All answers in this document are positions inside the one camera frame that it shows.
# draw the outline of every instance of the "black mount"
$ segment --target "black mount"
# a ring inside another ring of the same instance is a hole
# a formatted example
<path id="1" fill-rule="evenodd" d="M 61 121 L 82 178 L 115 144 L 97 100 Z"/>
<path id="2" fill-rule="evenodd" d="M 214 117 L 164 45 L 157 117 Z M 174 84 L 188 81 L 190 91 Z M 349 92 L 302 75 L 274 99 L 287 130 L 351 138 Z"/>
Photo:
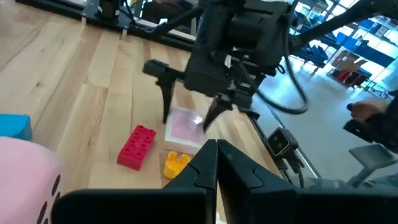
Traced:
<path id="1" fill-rule="evenodd" d="M 176 81 L 183 82 L 185 80 L 184 72 L 170 68 L 168 64 L 158 60 L 148 60 L 144 64 L 142 72 L 157 78 L 156 85 L 162 90 L 163 96 L 163 123 L 166 123 L 170 113 L 170 106 L 174 93 L 174 85 Z M 213 98 L 207 115 L 203 121 L 203 130 L 206 131 L 210 124 L 224 111 L 231 111 L 232 105 L 235 104 L 242 111 L 248 113 L 252 102 L 252 95 L 235 88 L 228 89 L 219 93 Z"/>
<path id="2" fill-rule="evenodd" d="M 102 25 L 110 28 L 117 29 L 118 31 L 122 31 L 124 29 L 129 29 L 132 21 L 130 18 L 120 13 L 119 16 L 113 19 L 105 19 L 98 13 L 98 7 L 100 6 L 100 0 L 90 0 L 84 10 L 81 12 L 81 16 L 86 18 L 88 22 L 93 24 L 98 24 L 98 21 L 101 21 Z M 126 11 L 127 8 L 125 6 L 119 6 L 118 10 Z"/>

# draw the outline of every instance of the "red object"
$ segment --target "red object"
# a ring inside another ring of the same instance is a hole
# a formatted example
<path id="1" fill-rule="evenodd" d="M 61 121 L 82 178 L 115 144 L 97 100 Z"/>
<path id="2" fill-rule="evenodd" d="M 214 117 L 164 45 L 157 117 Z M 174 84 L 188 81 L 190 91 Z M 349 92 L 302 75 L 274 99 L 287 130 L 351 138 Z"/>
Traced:
<path id="1" fill-rule="evenodd" d="M 156 131 L 138 125 L 118 156 L 118 164 L 139 170 L 154 143 Z"/>
<path id="2" fill-rule="evenodd" d="M 351 72 L 342 71 L 340 75 L 337 77 L 337 80 L 343 83 L 349 77 L 350 74 Z"/>
<path id="3" fill-rule="evenodd" d="M 368 79 L 368 77 L 365 74 L 359 73 L 359 75 L 354 79 L 354 81 L 351 82 L 351 85 L 361 86 L 361 84 L 365 82 L 366 79 Z"/>

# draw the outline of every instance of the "pink object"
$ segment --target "pink object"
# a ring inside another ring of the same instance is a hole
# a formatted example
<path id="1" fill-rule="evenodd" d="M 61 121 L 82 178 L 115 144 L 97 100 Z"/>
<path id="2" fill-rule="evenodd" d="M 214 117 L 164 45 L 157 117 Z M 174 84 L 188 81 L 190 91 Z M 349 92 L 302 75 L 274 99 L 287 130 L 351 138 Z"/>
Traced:
<path id="1" fill-rule="evenodd" d="M 172 108 L 166 125 L 165 148 L 195 155 L 205 140 L 203 118 L 197 112 Z"/>
<path id="2" fill-rule="evenodd" d="M 155 136 L 156 131 L 138 125 L 120 151 L 118 164 L 139 170 L 146 154 L 154 143 Z"/>
<path id="3" fill-rule="evenodd" d="M 0 137 L 0 223 L 50 223 L 63 185 L 55 153 L 38 144 Z"/>

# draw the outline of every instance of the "white floor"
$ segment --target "white floor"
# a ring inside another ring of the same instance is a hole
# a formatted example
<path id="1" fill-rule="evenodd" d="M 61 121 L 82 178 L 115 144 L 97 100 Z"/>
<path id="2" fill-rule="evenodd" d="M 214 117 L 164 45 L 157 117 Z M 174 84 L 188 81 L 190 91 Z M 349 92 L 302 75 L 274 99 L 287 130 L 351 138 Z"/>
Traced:
<path id="1" fill-rule="evenodd" d="M 351 119 L 346 105 L 374 96 L 361 90 L 347 90 L 326 77 L 325 72 L 321 70 L 312 76 L 310 73 L 314 67 L 308 64 L 302 66 L 302 62 L 296 60 L 294 60 L 294 70 L 310 98 L 310 109 L 301 115 L 290 115 L 280 111 L 275 113 L 297 138 L 302 151 L 321 177 L 347 181 L 362 169 L 361 164 L 348 150 L 369 143 L 343 130 L 345 123 Z M 297 108 L 302 105 L 287 74 L 266 78 L 260 89 L 285 106 Z M 253 108 L 261 113 L 258 122 L 264 134 L 270 135 L 278 127 L 278 121 L 268 107 L 262 105 L 256 97 Z M 395 172 L 398 172 L 398 166 L 391 166 L 375 172 L 371 178 Z"/>

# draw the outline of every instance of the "black cable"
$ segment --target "black cable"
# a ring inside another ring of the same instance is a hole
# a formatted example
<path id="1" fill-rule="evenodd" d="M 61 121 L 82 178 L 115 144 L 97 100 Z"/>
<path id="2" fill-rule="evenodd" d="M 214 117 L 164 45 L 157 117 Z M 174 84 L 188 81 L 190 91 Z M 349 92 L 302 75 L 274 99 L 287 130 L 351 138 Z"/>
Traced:
<path id="1" fill-rule="evenodd" d="M 290 63 L 290 60 L 289 60 L 289 30 L 290 30 L 290 24 L 292 23 L 292 18 L 293 18 L 292 15 L 294 13 L 294 9 L 298 3 L 299 3 L 299 0 L 295 0 L 293 2 L 292 6 L 291 6 L 291 10 L 289 12 L 289 18 L 287 21 L 288 25 L 286 26 L 285 35 L 284 35 L 283 52 L 284 52 L 284 57 L 285 57 L 285 61 L 286 61 L 287 71 L 289 72 L 289 77 L 292 80 L 292 83 L 294 84 L 294 86 L 296 87 L 300 97 L 303 99 L 304 105 L 299 109 L 286 108 L 286 107 L 279 105 L 278 103 L 272 101 L 268 96 L 263 94 L 263 92 L 260 91 L 258 88 L 256 90 L 257 95 L 263 102 L 267 103 L 268 105 L 270 105 L 271 107 L 273 107 L 277 110 L 280 110 L 280 111 L 288 113 L 288 114 L 302 114 L 302 113 L 306 112 L 309 108 L 308 97 L 305 94 L 304 89 L 302 88 L 300 83 L 297 81 L 294 71 L 293 71 L 293 68 L 292 68 L 292 64 Z M 241 71 L 243 72 L 243 75 L 247 78 L 249 84 L 252 86 L 257 86 L 254 83 L 254 81 L 252 81 L 252 79 L 250 78 L 249 72 L 246 69 L 246 67 L 244 66 L 243 62 L 239 61 L 238 65 L 239 65 Z"/>
<path id="2" fill-rule="evenodd" d="M 131 20 L 130 14 L 129 14 L 128 12 L 124 11 L 123 9 L 119 9 L 119 11 L 120 11 L 121 13 L 123 13 L 124 15 L 126 15 L 126 16 Z"/>
<path id="3" fill-rule="evenodd" d="M 282 170 L 282 172 L 284 173 L 284 175 L 285 175 L 287 181 L 288 181 L 289 183 L 293 184 L 293 182 L 292 182 L 292 180 L 290 179 L 290 177 L 289 177 L 287 171 L 286 171 L 286 170 Z"/>
<path id="4" fill-rule="evenodd" d="M 301 170 L 303 166 L 301 160 L 296 156 L 294 151 L 290 151 L 284 154 L 284 158 L 289 163 L 289 166 L 292 168 L 293 172 L 298 175 L 298 181 L 300 182 L 300 188 L 304 189 L 304 175 Z"/>
<path id="5" fill-rule="evenodd" d="M 284 68 L 282 65 L 278 65 L 278 66 L 277 66 L 277 69 L 278 69 L 278 71 L 279 71 L 281 74 L 285 74 L 285 73 L 286 73 L 285 68 Z"/>
<path id="6" fill-rule="evenodd" d="M 145 28 L 141 28 L 141 30 L 143 30 L 143 31 L 147 31 L 147 30 L 155 30 L 156 29 L 156 27 L 145 27 Z"/>

